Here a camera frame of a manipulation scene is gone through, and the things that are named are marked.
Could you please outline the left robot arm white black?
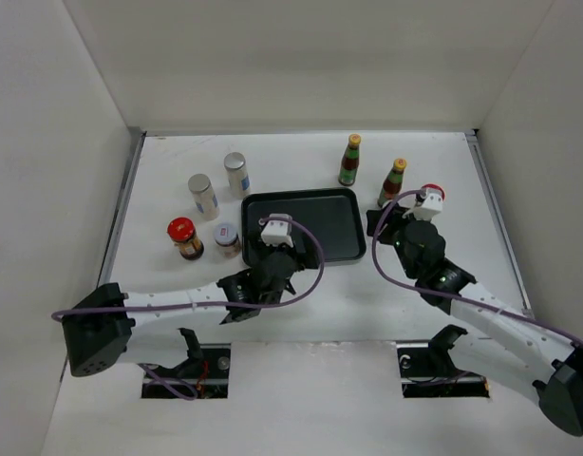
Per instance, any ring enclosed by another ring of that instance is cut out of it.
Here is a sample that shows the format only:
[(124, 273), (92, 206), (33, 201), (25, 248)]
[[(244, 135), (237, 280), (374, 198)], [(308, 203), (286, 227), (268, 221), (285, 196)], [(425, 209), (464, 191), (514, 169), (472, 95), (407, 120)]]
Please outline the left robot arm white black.
[(305, 238), (300, 248), (259, 244), (248, 269), (197, 289), (124, 294), (107, 283), (62, 319), (70, 371), (97, 374), (117, 363), (148, 364), (179, 378), (197, 374), (204, 358), (199, 337), (218, 326), (259, 316), (294, 291), (292, 275), (316, 269), (319, 257)]

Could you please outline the red-lid dark sauce jar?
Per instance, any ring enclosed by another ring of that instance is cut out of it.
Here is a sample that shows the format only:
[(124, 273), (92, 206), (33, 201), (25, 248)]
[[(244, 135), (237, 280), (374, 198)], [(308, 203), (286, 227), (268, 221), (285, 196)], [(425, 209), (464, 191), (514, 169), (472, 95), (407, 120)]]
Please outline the red-lid dark sauce jar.
[(436, 194), (441, 197), (442, 200), (445, 200), (445, 192), (444, 190), (437, 184), (428, 183), (422, 186), (422, 190), (427, 194)]

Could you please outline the silver-lid spice jar front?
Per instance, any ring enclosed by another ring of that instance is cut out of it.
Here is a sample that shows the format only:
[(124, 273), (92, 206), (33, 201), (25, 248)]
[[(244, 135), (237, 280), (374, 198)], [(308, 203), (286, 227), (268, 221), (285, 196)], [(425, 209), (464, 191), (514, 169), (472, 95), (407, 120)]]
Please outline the silver-lid spice jar front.
[(216, 219), (219, 216), (219, 205), (209, 177), (205, 174), (191, 176), (188, 188), (201, 216), (206, 220)]

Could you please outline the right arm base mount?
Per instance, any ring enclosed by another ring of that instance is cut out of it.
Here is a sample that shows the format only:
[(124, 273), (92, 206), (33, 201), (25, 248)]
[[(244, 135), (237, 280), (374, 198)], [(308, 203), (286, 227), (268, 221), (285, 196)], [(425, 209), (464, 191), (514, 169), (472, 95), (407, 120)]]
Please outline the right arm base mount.
[(447, 325), (429, 340), (396, 345), (402, 395), (405, 399), (489, 398), (487, 380), (459, 370), (450, 352), (467, 330)]

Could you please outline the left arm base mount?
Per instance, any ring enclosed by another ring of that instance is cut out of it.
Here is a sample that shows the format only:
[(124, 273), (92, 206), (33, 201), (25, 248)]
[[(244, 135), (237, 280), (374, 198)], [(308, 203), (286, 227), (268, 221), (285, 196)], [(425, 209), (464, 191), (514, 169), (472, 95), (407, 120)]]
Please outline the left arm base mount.
[(179, 330), (185, 341), (185, 357), (172, 368), (148, 365), (141, 386), (142, 399), (226, 399), (232, 346), (200, 344), (189, 329)]

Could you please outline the green sauce bottle yellow cap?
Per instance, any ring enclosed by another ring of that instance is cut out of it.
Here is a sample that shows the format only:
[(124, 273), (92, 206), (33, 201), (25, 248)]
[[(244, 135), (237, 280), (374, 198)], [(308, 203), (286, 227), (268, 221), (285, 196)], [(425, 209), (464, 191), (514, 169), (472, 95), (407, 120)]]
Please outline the green sauce bottle yellow cap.
[(355, 183), (359, 168), (361, 136), (351, 134), (348, 137), (348, 145), (341, 159), (338, 181), (344, 186), (351, 186)]

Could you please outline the red-lid chili sauce jar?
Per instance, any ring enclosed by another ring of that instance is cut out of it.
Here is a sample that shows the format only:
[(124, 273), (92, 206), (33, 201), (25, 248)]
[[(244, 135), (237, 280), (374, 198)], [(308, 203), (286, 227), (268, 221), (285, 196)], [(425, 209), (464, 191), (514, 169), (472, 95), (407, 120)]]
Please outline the red-lid chili sauce jar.
[(204, 245), (197, 235), (195, 224), (189, 218), (174, 218), (167, 227), (167, 234), (183, 258), (197, 260), (203, 255)]

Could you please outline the silver-lid spice jar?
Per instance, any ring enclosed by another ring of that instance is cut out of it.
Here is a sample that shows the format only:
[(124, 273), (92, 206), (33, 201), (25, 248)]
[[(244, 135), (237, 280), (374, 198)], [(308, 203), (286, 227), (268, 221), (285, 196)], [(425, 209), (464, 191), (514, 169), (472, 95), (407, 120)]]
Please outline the silver-lid spice jar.
[(219, 216), (219, 205), (209, 177), (205, 174), (191, 176), (188, 188), (201, 216), (206, 220), (216, 219)]
[(231, 152), (223, 161), (232, 194), (243, 200), (251, 193), (250, 178), (245, 157), (239, 152)]

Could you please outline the white-lid small jar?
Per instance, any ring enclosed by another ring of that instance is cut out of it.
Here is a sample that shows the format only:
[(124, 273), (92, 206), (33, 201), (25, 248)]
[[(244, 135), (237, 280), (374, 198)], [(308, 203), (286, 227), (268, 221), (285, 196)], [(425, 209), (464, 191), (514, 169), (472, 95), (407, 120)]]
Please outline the white-lid small jar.
[(226, 258), (236, 257), (241, 251), (241, 242), (235, 226), (229, 222), (218, 224), (213, 230), (218, 251)]

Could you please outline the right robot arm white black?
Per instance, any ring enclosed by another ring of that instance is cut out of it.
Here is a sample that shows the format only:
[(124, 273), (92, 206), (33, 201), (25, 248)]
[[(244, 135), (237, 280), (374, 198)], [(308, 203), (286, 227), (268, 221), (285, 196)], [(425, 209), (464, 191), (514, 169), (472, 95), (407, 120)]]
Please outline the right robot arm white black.
[(557, 428), (583, 435), (583, 339), (497, 300), (445, 256), (435, 225), (395, 205), (367, 211), (367, 235), (394, 248), (405, 288), (458, 320), (429, 341), (428, 365), (489, 376), (533, 402)]

